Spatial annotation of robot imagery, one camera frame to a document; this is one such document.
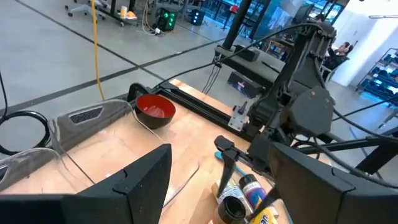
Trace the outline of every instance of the red bowl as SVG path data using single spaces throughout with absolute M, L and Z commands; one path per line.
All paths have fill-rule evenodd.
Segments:
M 137 98 L 135 111 L 139 121 L 148 128 L 157 129 L 170 123 L 175 106 L 162 96 L 146 94 Z

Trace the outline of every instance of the gray floor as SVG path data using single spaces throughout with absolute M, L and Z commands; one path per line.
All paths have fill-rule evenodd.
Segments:
M 100 100 L 94 82 L 91 18 L 79 13 L 68 17 L 63 9 L 65 4 L 73 6 L 72 0 L 22 0 L 22 4 L 15 0 L 0 1 L 0 71 L 11 110 L 27 108 L 51 118 Z M 104 94 L 107 98 L 123 94 L 133 82 L 154 86 L 160 81 L 158 77 L 167 78 L 208 63 L 216 46 L 211 42 L 225 35 L 225 31 L 212 24 L 195 27 L 179 21 L 174 33 L 154 37 L 143 33 L 140 27 L 121 28 L 111 18 L 98 21 L 98 41 L 103 46 L 99 48 L 99 74 L 106 79 Z M 247 43 L 244 39 L 237 42 Z M 201 45 L 206 46 L 189 51 Z M 180 55 L 153 62 L 174 54 Z M 231 71 L 226 66 L 222 68 L 209 95 L 234 106 L 248 99 L 226 83 Z M 210 72 L 208 67 L 179 79 L 201 90 Z M 329 89 L 336 99 L 336 108 L 342 113 L 375 102 L 370 96 L 357 95 L 337 83 L 330 83 Z M 0 108 L 3 107 L 4 102 L 0 100 Z M 379 105 L 350 119 L 375 130 L 391 112 L 386 105 Z M 393 128 L 397 123 L 393 119 L 384 129 Z M 9 149 L 26 149 L 41 138 L 41 130 L 36 121 L 13 119 L 0 127 L 0 142 Z M 353 139 L 344 121 L 334 122 L 332 132 L 343 139 Z M 366 136 L 357 129 L 353 132 L 358 138 Z M 337 154 L 352 166 L 365 157 L 360 149 Z M 398 183 L 397 166 L 395 158 L 380 173 L 386 180 Z

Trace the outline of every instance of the wooden table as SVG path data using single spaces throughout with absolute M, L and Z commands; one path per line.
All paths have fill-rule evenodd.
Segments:
M 178 80 L 172 83 L 209 105 L 225 113 L 231 113 L 231 108 L 198 90 Z M 222 163 L 214 156 L 217 150 L 213 141 L 217 136 L 223 135 L 240 149 L 247 149 L 249 142 L 176 103 L 175 106 L 177 112 L 172 122 L 162 129 L 155 130 L 164 141 L 172 144 L 173 164 L 168 194 L 172 194 L 188 179 L 197 168 L 197 164 L 200 168 L 172 203 L 164 209 L 160 222 L 207 223 L 217 206 L 211 193 L 211 185 L 220 179 L 223 169 Z M 73 148 L 69 155 L 95 182 L 99 182 L 160 144 L 160 139 L 145 130 L 131 115 L 127 115 Z M 74 194 L 91 185 L 69 159 L 64 161 L 67 172 L 63 172 L 66 171 L 63 164 L 52 161 L 35 171 L 29 178 L 19 181 L 1 193 Z M 245 172 L 251 172 L 250 168 L 242 163 L 239 162 L 238 165 Z M 272 188 L 265 178 L 254 175 L 267 192 Z M 234 174 L 233 178 L 239 180 L 240 177 Z M 276 201 L 274 207 L 279 213 L 278 223 L 289 223 L 283 201 Z

